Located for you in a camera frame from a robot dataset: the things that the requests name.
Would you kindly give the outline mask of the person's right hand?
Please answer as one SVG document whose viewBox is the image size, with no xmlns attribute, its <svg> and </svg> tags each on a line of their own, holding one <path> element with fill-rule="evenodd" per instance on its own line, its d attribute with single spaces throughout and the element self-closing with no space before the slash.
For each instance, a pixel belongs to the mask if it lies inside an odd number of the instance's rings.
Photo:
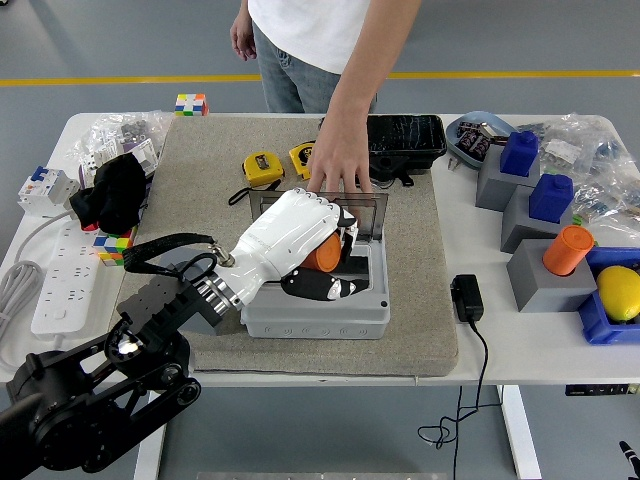
<svg viewBox="0 0 640 480">
<path fill-rule="evenodd" d="M 249 15 L 238 14 L 230 28 L 231 47 L 243 61 L 257 58 L 253 24 Z"/>
</svg>

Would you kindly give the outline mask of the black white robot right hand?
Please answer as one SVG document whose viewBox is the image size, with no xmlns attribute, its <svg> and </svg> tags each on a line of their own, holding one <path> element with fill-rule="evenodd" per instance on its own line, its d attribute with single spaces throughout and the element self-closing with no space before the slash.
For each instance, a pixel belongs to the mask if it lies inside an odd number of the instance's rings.
<svg viewBox="0 0 640 480">
<path fill-rule="evenodd" d="M 631 465 L 634 475 L 629 477 L 629 480 L 639 480 L 640 477 L 640 459 L 636 451 L 626 442 L 620 441 L 619 447 L 624 454 L 625 458 Z"/>
</svg>

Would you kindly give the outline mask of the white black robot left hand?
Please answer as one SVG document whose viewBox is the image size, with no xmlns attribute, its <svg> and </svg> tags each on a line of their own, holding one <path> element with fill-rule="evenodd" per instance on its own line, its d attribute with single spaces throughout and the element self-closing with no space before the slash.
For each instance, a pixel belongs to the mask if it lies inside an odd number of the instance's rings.
<svg viewBox="0 0 640 480">
<path fill-rule="evenodd" d="M 231 251 L 234 264 L 217 276 L 232 292 L 238 310 L 249 305 L 263 284 L 278 281 L 285 293 L 314 301 L 335 301 L 366 290 L 369 282 L 348 281 L 303 266 L 307 257 L 336 232 L 346 249 L 355 244 L 356 218 L 342 206 L 302 188 L 284 192 L 240 236 Z"/>
</svg>

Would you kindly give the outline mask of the person's left hand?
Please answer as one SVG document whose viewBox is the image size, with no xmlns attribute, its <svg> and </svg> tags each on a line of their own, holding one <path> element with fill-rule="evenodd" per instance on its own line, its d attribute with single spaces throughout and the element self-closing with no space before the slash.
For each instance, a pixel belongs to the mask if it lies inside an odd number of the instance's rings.
<svg viewBox="0 0 640 480">
<path fill-rule="evenodd" d="M 328 112 L 308 163 L 308 189 L 372 193 L 369 176 L 368 113 Z"/>
</svg>

